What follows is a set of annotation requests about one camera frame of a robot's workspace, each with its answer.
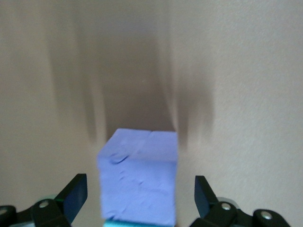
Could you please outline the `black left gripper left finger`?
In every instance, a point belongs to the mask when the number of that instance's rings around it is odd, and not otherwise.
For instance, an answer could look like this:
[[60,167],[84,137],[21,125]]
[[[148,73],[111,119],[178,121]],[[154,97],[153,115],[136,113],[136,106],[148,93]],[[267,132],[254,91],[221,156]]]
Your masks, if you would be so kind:
[[39,200],[21,212],[0,206],[0,227],[71,227],[87,197],[87,175],[77,174],[53,199]]

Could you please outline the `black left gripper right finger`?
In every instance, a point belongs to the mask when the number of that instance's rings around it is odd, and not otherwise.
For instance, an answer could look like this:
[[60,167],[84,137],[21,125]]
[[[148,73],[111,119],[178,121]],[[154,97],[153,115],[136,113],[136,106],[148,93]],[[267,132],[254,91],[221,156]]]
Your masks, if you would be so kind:
[[195,177],[194,198],[200,217],[191,227],[289,227],[275,211],[258,209],[250,216],[228,201],[219,201],[204,176]]

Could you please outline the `blue foam cube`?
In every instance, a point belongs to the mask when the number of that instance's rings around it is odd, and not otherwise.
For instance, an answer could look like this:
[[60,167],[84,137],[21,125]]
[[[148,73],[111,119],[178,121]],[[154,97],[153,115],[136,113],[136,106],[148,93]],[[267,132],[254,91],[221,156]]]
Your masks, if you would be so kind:
[[162,226],[162,225],[156,225],[156,224],[145,224],[145,223],[107,219],[104,222],[103,227],[174,227],[174,226]]

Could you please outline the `purple foam cube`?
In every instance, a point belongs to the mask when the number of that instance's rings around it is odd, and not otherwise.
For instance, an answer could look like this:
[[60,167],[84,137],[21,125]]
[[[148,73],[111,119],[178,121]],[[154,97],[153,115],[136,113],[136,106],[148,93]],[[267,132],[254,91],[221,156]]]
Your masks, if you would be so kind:
[[97,156],[104,219],[174,227],[178,135],[117,129]]

